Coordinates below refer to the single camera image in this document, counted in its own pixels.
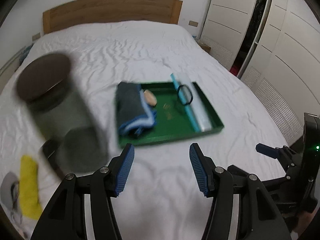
brown lid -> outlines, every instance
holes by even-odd
[[[30,103],[66,79],[70,70],[71,61],[64,54],[51,53],[37,58],[20,74],[17,94]]]

wrinkled fabric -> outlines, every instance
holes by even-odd
[[[121,153],[114,106],[121,81],[170,81],[171,73],[185,72],[198,83],[225,125],[218,134],[135,148],[124,192],[112,199],[123,239],[201,239],[212,200],[203,196],[196,183],[189,160],[193,142],[225,169],[234,164],[261,180],[284,175],[277,160],[255,151],[257,143],[286,144],[275,122],[256,96],[203,51],[185,29],[147,21],[85,24],[40,38],[0,96],[0,181],[9,171],[19,175],[20,158],[28,153],[39,165],[43,208],[59,179],[39,153],[44,139],[14,87],[30,62],[53,51],[72,57],[72,78],[104,131],[110,157]],[[92,229],[87,232],[92,239]]]

folded towel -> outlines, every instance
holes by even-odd
[[[38,166],[27,155],[21,157],[19,200],[22,215],[38,220],[42,209],[38,199]]]
[[[139,136],[156,125],[156,110],[146,102],[140,84],[120,82],[116,92],[117,124],[120,135],[130,131]]]

blue gripper pad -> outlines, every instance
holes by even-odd
[[[127,182],[134,159],[134,146],[132,144],[127,144],[120,157],[123,157],[123,161],[116,174],[116,186],[114,190],[116,196],[119,196],[120,192],[124,190],[124,186]]]
[[[194,144],[190,145],[189,157],[192,164],[193,172],[195,173],[195,176],[196,176],[199,190],[203,192],[204,196],[208,196],[209,189],[208,189],[207,173],[205,172],[204,167],[200,162],[200,159]]]

dark gray towel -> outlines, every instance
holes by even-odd
[[[136,136],[156,124],[156,111],[146,103],[140,84],[120,82],[116,92],[118,132],[126,135],[133,130]]]

